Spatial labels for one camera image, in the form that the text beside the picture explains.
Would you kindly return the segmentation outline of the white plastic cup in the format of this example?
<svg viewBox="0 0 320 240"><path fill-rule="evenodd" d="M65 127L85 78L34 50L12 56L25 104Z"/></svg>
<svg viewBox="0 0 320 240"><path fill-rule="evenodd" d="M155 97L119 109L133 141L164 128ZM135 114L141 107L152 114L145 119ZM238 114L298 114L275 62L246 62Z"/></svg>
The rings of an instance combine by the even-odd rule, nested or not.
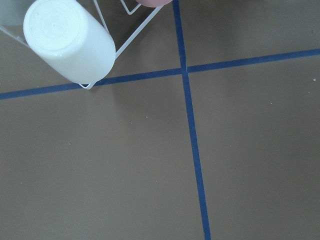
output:
<svg viewBox="0 0 320 240"><path fill-rule="evenodd" d="M67 80L89 90L112 69L110 33L76 0L36 0L23 33L28 46Z"/></svg>

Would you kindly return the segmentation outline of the pink plastic cup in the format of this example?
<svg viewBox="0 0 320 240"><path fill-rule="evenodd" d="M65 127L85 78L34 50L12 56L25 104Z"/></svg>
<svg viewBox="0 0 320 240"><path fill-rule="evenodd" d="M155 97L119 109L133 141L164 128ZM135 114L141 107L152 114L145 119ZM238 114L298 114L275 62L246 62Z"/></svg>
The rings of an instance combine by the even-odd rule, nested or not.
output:
<svg viewBox="0 0 320 240"><path fill-rule="evenodd" d="M137 3L148 8L162 7L171 3L172 1L173 0L136 0Z"/></svg>

